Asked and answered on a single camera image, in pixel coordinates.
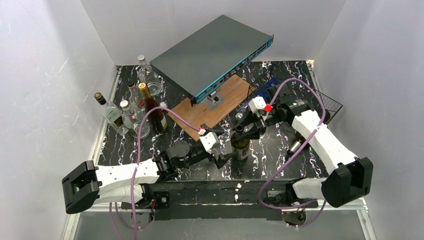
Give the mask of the silver capped dark wine bottle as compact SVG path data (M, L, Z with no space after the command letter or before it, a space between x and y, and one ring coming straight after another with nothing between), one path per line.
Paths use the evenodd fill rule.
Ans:
M248 138L240 138L242 132L234 131L230 136L230 144L232 151L235 153L235 158L238 161L246 161L250 154L251 140Z

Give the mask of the blue square bottle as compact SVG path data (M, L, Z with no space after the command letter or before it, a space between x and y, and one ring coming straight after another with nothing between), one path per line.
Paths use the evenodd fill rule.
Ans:
M281 81L276 77L272 77L270 80L267 81L265 86L266 86L266 89L269 89L274 86L278 86L279 84L281 84Z

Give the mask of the dark bottle brown label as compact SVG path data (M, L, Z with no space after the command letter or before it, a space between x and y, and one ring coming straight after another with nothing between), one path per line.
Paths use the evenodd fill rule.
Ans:
M301 145L306 141L306 138L304 138L300 133L296 133L294 142L292 143L291 147L287 150L287 155L291 157L300 147Z

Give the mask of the clear silver capped bottle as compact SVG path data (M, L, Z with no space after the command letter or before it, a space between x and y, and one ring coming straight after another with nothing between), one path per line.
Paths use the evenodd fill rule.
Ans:
M122 118L124 125L127 127L129 133L134 137L140 137L141 139L146 138L150 133L150 127L145 123L141 128L140 117L143 118L142 111L134 112L131 109L131 105L127 100L122 100L119 104L122 110Z

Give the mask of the clear bottle black gold label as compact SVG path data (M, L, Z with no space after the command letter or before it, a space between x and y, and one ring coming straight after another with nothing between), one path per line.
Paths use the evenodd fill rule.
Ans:
M144 98L142 97L141 92L136 87L134 82L128 85L128 89L130 92L130 97L128 100L130 104L130 109L135 114L144 115L146 110L145 110Z

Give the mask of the clear gold label liquor bottle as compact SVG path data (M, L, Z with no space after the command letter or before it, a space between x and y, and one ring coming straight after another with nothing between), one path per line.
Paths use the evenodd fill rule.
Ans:
M128 129L124 124L122 113L118 107L112 101L107 100L100 92L96 92L94 98L98 102L99 110L108 124L110 124L118 134L125 136Z

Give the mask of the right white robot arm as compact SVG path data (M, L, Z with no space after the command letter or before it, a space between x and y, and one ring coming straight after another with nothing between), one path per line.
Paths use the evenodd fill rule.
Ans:
M288 150L293 160L310 146L326 167L328 177L301 177L285 185L280 199L283 209L304 199L324 200L334 208L341 207L370 193L374 165L367 157L359 158L347 149L324 124L325 113L319 114L302 98L286 91L281 84L268 90L271 102L256 96L236 123L233 144L257 140L266 128L279 123L289 124L301 138L297 146Z

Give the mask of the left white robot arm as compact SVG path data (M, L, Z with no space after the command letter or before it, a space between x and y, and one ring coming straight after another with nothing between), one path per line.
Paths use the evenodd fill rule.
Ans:
M166 182L178 175L178 168L187 168L207 159L222 168L235 153L215 155L222 130L201 126L199 141L190 145L177 140L158 156L140 163L117 166L95 165L92 160L79 164L62 180L67 214L77 214L102 203L140 202L151 197L147 185Z

